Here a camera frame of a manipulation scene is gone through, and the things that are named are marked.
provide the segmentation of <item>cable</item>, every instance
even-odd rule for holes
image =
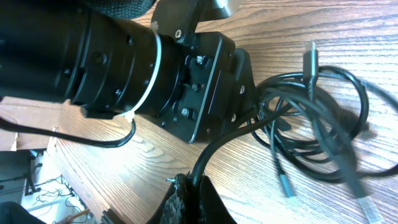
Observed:
[[[48,190],[42,189],[41,191],[44,191],[44,192],[46,192],[46,193],[44,193],[44,194],[39,194],[39,196],[36,197],[36,202],[35,202],[33,205],[35,205],[37,202],[42,202],[42,203],[48,202],[48,201],[46,201],[46,200],[42,200],[43,197],[55,197],[55,199],[52,200],[52,201],[54,201],[54,200],[58,199],[59,197],[64,197],[64,196],[73,195],[73,193],[70,191],[70,189],[68,189],[68,190],[70,191],[69,194],[63,195],[63,194],[61,194],[61,192],[62,192],[63,190],[55,189],[54,192],[49,192]]]
[[[136,132],[136,122],[134,120],[131,121],[131,130],[125,137],[114,141],[97,141],[97,140],[72,136],[69,134],[58,133],[56,131],[49,131],[40,128],[32,128],[28,126],[14,124],[1,117],[0,117],[0,128],[6,131],[12,131],[17,133],[41,134],[45,136],[52,136],[60,139],[65,139],[68,141],[74,141],[80,144],[87,144],[97,147],[120,147],[129,142],[130,139],[133,137],[134,133]]]
[[[45,215],[45,214],[47,214],[48,212],[50,212],[50,211],[51,211],[51,208],[52,208],[52,205],[50,206],[50,209],[49,209],[48,211],[46,211],[45,213],[43,213],[43,214],[41,214],[41,215],[39,215],[39,216],[36,216],[36,218],[39,218],[39,217],[41,217],[42,215]]]
[[[38,187],[38,186],[41,186],[41,185],[44,185],[44,184],[48,184],[48,183],[53,182],[53,181],[58,182],[57,179],[58,179],[59,177],[57,177],[57,178],[55,178],[55,179],[49,179],[49,180],[47,180],[47,181],[45,181],[45,182],[43,182],[43,183],[41,183],[41,184],[35,184],[34,186],[35,186],[35,187]],[[2,190],[2,191],[0,191],[0,192],[1,192],[0,196],[7,195],[7,194],[13,194],[13,193],[17,193],[17,192],[23,193],[23,192],[25,192],[25,186],[16,187],[16,188],[13,188],[13,189],[8,189],[8,190]]]
[[[65,200],[65,205],[66,205],[67,207],[76,208],[79,212],[81,212],[81,210],[80,210],[79,207],[74,206],[74,205],[68,205],[68,204],[67,204],[68,199],[69,199],[70,197],[68,197],[68,198]],[[85,222],[87,222],[87,219],[88,219],[88,214],[86,215],[86,220],[85,220],[85,221],[83,221],[83,222],[72,222],[72,223],[85,223]]]
[[[359,116],[340,108],[333,97],[316,86],[318,72],[320,77],[351,82],[361,102]],[[351,142],[367,127],[369,99],[366,90],[386,100],[397,113],[398,102],[380,88],[357,79],[352,73],[342,68],[324,66],[319,67],[318,72],[313,73],[312,75],[315,77],[310,77],[310,82],[307,81],[306,83],[303,82],[302,72],[277,75],[260,83],[257,86],[257,92],[262,93],[260,97],[260,112],[257,117],[253,118],[254,123],[251,120],[247,121],[248,125],[246,127],[239,128],[218,138],[203,150],[190,177],[192,190],[198,190],[205,167],[218,148],[236,137],[252,132],[255,140],[265,148],[270,149],[277,169],[277,175],[288,197],[293,197],[294,193],[287,180],[286,173],[280,166],[277,153],[315,180],[328,183],[347,183],[362,206],[368,220],[371,223],[381,221],[382,217],[370,196],[364,190],[360,179],[364,177],[397,175],[398,165],[382,172],[358,172],[358,159],[355,156]],[[279,100],[273,111],[270,109],[269,103],[278,97]],[[295,111],[288,111],[291,108],[295,108]],[[306,116],[312,124],[316,140],[296,140],[282,135],[277,127],[279,122],[276,122],[276,119],[281,119],[279,118],[280,116]],[[332,129],[327,131],[321,119],[326,121]],[[260,129],[268,136],[269,142],[265,142],[259,137],[255,132],[257,129]],[[328,154],[326,159],[314,159],[311,157],[324,152]],[[307,166],[299,158],[315,164],[335,161],[339,169],[330,173],[319,172]]]

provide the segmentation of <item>black fabric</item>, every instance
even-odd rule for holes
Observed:
[[[15,202],[0,203],[1,224],[45,224]]]

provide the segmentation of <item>metal connector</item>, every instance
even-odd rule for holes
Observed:
[[[285,192],[285,195],[287,198],[292,198],[294,197],[294,191],[293,187],[290,184],[289,178],[287,177],[285,171],[282,168],[278,169],[278,176],[279,176],[279,181],[280,184]]]
[[[365,213],[366,218],[368,218],[370,224],[384,222],[383,216],[381,215],[377,206],[374,204],[372,197],[366,196],[363,198],[359,198],[358,202],[361,205],[361,208]]]
[[[318,50],[314,41],[311,41],[307,44],[306,52],[303,55],[303,82],[311,101],[315,101],[315,86],[318,77]]]

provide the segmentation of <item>floor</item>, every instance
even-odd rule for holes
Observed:
[[[9,179],[22,175],[27,170],[27,158],[30,156],[28,150],[17,152],[1,152],[0,154],[0,180]],[[68,215],[74,215],[85,208],[79,201],[78,195],[72,197],[67,181],[61,177],[60,172],[55,168],[47,153],[32,161],[34,164],[43,163],[43,166],[36,169],[32,174],[34,184],[41,185],[41,191],[32,195],[24,195],[25,180],[4,182],[4,189],[0,190],[0,203],[13,201],[21,204],[33,216],[45,223],[59,222]],[[78,223],[95,224],[98,220],[83,215],[74,220]]]

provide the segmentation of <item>wood grain surface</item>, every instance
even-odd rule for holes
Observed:
[[[137,22],[149,26],[153,9]],[[256,84],[284,72],[302,70],[304,45],[314,40],[322,65],[336,65],[398,94],[398,1],[246,0],[232,17],[200,23],[197,32],[220,31],[251,55]],[[359,99],[347,83],[322,79],[319,85],[340,105],[359,112]],[[398,162],[398,119],[377,96],[370,97],[371,129],[377,137],[356,139],[362,170],[383,170]],[[289,119],[299,139],[312,137],[304,118]],[[145,223],[159,206],[167,177],[192,169],[204,144],[187,145],[141,117],[137,133],[117,149],[58,140],[49,154],[97,218],[109,207],[128,223]],[[117,139],[128,132],[123,118],[83,119],[64,105],[60,130],[94,139]],[[269,151],[250,135],[222,147],[206,168],[230,214],[238,223],[366,223],[344,184],[330,185],[303,175],[282,160],[298,202],[279,188]],[[332,170],[333,164],[320,168]],[[398,223],[398,178],[364,179],[386,223]]]

